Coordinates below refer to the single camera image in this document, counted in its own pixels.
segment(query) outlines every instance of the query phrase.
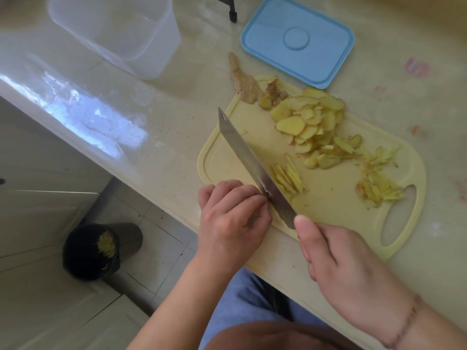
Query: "black trash can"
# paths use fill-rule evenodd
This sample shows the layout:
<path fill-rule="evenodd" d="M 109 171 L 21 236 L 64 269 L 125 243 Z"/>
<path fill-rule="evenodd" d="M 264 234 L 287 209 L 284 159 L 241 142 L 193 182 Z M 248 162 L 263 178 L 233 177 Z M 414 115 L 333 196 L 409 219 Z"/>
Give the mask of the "black trash can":
<path fill-rule="evenodd" d="M 63 245 L 63 267 L 80 280 L 98 280 L 119 270 L 142 245 L 143 233 L 134 223 L 79 226 Z"/>

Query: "tiled floor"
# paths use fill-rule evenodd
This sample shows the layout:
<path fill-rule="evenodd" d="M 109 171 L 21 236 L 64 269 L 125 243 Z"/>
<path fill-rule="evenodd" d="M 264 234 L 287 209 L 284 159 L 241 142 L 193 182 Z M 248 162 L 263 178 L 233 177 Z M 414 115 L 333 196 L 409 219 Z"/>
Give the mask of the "tiled floor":
<path fill-rule="evenodd" d="M 151 314 L 195 255 L 198 236 L 127 185 L 113 178 L 87 215 L 88 222 L 133 222 L 141 250 L 106 281 Z"/>

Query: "blue lid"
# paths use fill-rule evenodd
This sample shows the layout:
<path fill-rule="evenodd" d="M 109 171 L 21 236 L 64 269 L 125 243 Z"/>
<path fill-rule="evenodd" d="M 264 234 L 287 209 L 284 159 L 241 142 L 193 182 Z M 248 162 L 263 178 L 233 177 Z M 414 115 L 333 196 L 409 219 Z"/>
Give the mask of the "blue lid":
<path fill-rule="evenodd" d="M 242 32 L 246 52 L 319 89 L 354 42 L 349 27 L 293 0 L 264 0 Z"/>

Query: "countertop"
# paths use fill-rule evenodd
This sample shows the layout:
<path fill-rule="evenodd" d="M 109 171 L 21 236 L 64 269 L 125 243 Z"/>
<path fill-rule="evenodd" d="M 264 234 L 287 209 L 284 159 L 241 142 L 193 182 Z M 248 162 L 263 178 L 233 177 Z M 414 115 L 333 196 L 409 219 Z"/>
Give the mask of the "countertop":
<path fill-rule="evenodd" d="M 86 49 L 46 0 L 0 11 L 0 94 L 179 221 L 196 230 L 198 154 L 234 96 L 227 53 L 245 72 L 300 82 L 247 55 L 240 34 L 262 0 L 173 0 L 182 42 L 163 73 L 139 81 Z M 427 198 L 407 244 L 388 262 L 467 330 L 467 43 L 447 24 L 372 0 L 297 0 L 350 26 L 356 42 L 329 87 L 353 114 L 407 140 L 424 160 Z M 271 228 L 248 266 L 367 349 L 309 277 L 297 241 Z"/>

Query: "blue pants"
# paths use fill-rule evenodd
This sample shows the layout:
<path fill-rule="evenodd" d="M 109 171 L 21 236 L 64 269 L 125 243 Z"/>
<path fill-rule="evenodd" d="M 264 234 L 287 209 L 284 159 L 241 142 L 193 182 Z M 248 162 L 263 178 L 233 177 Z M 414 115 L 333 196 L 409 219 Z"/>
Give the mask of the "blue pants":
<path fill-rule="evenodd" d="M 234 325 L 256 321 L 291 321 L 328 327 L 322 320 L 245 268 L 230 281 L 209 321 L 199 345 Z"/>

